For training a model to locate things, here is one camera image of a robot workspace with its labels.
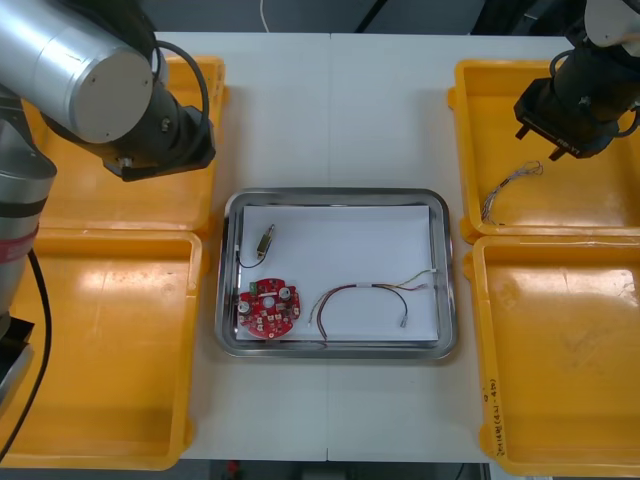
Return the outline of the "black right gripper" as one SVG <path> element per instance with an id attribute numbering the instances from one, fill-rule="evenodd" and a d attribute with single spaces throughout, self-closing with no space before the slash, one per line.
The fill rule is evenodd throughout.
<path id="1" fill-rule="evenodd" d="M 516 138 L 535 133 L 555 149 L 549 155 L 557 161 L 569 154 L 590 158 L 602 152 L 618 133 L 620 110 L 583 96 L 574 106 L 564 105 L 552 88 L 551 78 L 535 79 L 514 105 L 521 124 Z"/>

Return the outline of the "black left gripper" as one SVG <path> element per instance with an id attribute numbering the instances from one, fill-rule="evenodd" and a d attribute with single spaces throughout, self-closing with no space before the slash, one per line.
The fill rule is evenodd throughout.
<path id="1" fill-rule="evenodd" d="M 103 166 L 124 181 L 198 170 L 215 156 L 210 109 L 151 106 L 124 137 L 108 144 Z"/>

